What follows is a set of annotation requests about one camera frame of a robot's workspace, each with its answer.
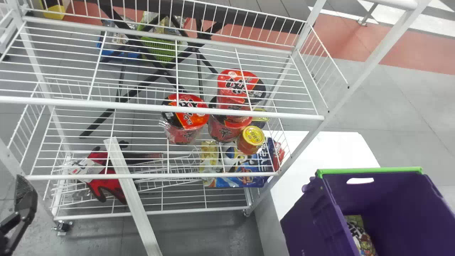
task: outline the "food package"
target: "food package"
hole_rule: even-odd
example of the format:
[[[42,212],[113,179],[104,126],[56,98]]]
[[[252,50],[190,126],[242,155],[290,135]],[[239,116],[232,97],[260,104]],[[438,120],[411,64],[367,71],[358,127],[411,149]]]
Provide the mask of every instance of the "food package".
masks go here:
[[[217,108],[250,110],[249,103],[251,102],[252,106],[257,105],[267,96],[267,91],[262,80],[253,73],[248,71],[242,73],[238,69],[226,69],[218,76],[217,94],[219,103]],[[242,119],[243,117],[230,116],[229,118]]]
[[[171,94],[164,99],[162,105],[177,106],[176,98],[177,94]],[[201,98],[192,94],[180,94],[178,105],[189,108],[208,107]],[[208,114],[162,112],[161,125],[171,143],[188,145],[196,139],[208,119]]]
[[[216,97],[210,101],[209,108],[215,108]],[[224,115],[210,115],[208,120],[208,133],[210,136],[222,143],[234,141],[251,123],[252,117],[246,117],[242,122],[232,122]]]
[[[267,112],[265,108],[255,108],[254,111]],[[251,120],[251,125],[264,129],[265,125],[269,120],[270,118],[267,117],[253,117],[253,119]]]
[[[218,158],[218,143],[214,140],[202,141],[200,153],[201,163],[199,164],[200,173],[216,173],[222,172],[223,168],[219,163]],[[209,186],[213,178],[203,178],[204,186]]]
[[[354,243],[359,250],[361,256],[378,256],[371,237],[367,234],[364,228],[364,222],[360,215],[348,215],[344,217],[351,231]]]
[[[264,144],[265,135],[262,129],[257,126],[247,126],[237,139],[237,148],[244,154],[256,153]]]
[[[266,148],[264,144],[261,150],[252,155],[245,155],[239,151],[235,143],[222,146],[222,162],[226,172],[273,172],[269,153],[272,148]],[[261,188],[267,182],[268,177],[217,177],[207,181],[211,188]]]

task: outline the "yellow item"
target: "yellow item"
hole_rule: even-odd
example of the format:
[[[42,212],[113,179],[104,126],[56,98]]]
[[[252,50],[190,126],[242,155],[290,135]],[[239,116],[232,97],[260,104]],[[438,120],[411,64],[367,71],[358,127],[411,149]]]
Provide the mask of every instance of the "yellow item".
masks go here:
[[[43,1],[46,0],[40,0],[40,5],[43,10],[45,10],[45,6],[43,5]],[[49,11],[53,12],[60,12],[60,13],[44,13],[44,17],[49,18],[49,19],[54,19],[54,20],[62,20],[63,17],[65,17],[65,7],[63,5],[53,5],[53,6],[47,6],[47,9]]]
[[[265,135],[261,128],[256,126],[247,126],[242,132],[243,139],[250,145],[261,146],[264,144]]]

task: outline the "purple plastic bin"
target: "purple plastic bin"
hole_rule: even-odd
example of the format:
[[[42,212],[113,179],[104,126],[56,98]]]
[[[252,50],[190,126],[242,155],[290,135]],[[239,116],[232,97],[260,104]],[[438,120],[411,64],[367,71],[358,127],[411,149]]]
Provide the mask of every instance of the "purple plastic bin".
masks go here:
[[[325,174],[304,190],[281,220],[290,256],[360,256],[344,215],[362,215],[379,256],[455,255],[455,215],[427,175]]]

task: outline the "red packaging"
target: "red packaging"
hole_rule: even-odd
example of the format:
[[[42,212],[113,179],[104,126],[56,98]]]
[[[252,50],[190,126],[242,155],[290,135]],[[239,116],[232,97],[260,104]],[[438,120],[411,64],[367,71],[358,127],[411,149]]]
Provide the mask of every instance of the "red packaging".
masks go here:
[[[210,101],[210,108],[215,107],[216,97]],[[234,141],[242,130],[250,125],[252,117],[247,117],[243,122],[236,123],[227,119],[223,115],[210,115],[208,120],[208,133],[210,136],[222,143],[228,143]]]
[[[218,75],[218,104],[217,108],[250,110],[248,97],[251,105],[261,102],[267,95],[266,88],[261,79],[253,73],[238,69],[226,69]],[[228,116],[231,121],[243,122],[246,117]]]
[[[165,98],[162,105],[177,106],[177,94]],[[179,94],[180,107],[207,108],[207,104],[199,97],[192,94]],[[201,132],[207,123],[208,114],[162,112],[167,138],[171,143],[187,145]]]

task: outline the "snack bag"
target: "snack bag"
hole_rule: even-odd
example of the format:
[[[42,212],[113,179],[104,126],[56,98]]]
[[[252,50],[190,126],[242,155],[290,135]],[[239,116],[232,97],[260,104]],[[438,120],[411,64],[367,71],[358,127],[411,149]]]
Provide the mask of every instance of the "snack bag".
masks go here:
[[[364,228],[364,222],[360,215],[348,215],[344,217],[351,231],[354,243],[359,250],[361,256],[378,256],[371,237],[367,234]]]
[[[223,162],[226,172],[272,172],[272,162],[265,145],[256,154],[245,155],[239,151],[234,143],[223,146]],[[211,188],[261,188],[267,182],[268,177],[245,176],[245,177],[218,177],[213,178],[208,187]]]
[[[219,167],[218,161],[218,144],[214,140],[207,140],[201,143],[201,163],[199,166],[200,173],[216,173],[221,172],[222,167]],[[203,178],[204,186],[209,186],[214,178]]]

